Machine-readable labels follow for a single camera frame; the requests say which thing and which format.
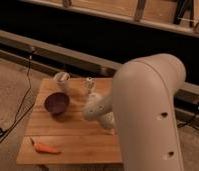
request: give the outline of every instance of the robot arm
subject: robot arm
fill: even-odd
[[[111,94],[84,110],[93,120],[113,110],[126,171],[183,171],[173,96],[185,80],[176,57],[158,54],[127,62]]]

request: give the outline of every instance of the small cup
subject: small cup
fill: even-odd
[[[54,76],[54,81],[58,85],[61,91],[67,93],[68,91],[68,80],[70,79],[70,75],[67,72],[58,72]]]

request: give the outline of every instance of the wooden table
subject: wooden table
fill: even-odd
[[[96,92],[106,95],[109,78],[95,79]],[[82,117],[85,104],[85,78],[69,80],[70,104],[65,114],[52,117],[43,104],[52,93],[59,91],[52,79],[43,79],[30,115],[25,136],[17,156],[18,164],[99,164],[121,163],[118,136],[104,130],[97,122]],[[30,142],[43,142],[62,151],[59,155],[35,152]]]

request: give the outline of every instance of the bowl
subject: bowl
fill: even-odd
[[[70,98],[67,94],[62,92],[56,92],[46,98],[44,102],[44,107],[49,113],[53,115],[58,115],[66,111],[69,102]]]

